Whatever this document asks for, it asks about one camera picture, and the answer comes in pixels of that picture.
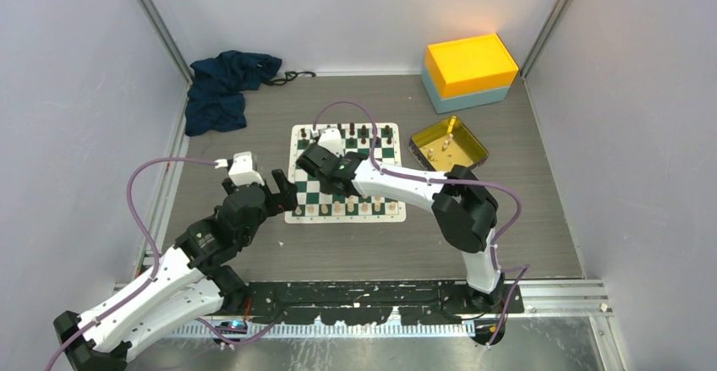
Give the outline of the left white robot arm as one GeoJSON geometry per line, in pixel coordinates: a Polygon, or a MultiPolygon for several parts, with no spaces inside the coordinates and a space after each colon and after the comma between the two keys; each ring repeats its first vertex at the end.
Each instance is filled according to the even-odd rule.
{"type": "Polygon", "coordinates": [[[222,183],[222,204],[190,225],[148,270],[94,308],[58,315],[59,351],[72,369],[124,370],[174,328],[221,310],[241,311],[246,286],[227,262],[268,218],[298,205],[297,187],[283,170],[271,175],[275,193],[257,171],[233,166],[222,183]]]}

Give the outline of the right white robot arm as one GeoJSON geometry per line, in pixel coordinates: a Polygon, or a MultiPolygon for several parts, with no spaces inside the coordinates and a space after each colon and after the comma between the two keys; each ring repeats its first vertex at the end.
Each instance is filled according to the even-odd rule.
{"type": "Polygon", "coordinates": [[[385,164],[358,152],[334,153],[318,144],[305,149],[298,167],[318,179],[323,194],[380,196],[431,213],[443,238],[462,253],[469,300],[480,312],[502,300],[504,275],[494,256],[498,203],[465,166],[425,172],[385,164]]]}

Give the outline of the gold metal tin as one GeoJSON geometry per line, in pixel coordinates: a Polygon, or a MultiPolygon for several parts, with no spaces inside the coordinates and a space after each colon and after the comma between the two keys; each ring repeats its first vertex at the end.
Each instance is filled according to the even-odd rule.
{"type": "Polygon", "coordinates": [[[456,115],[414,134],[408,145],[428,171],[448,172],[455,165],[474,169],[489,157],[489,151],[456,115]]]}

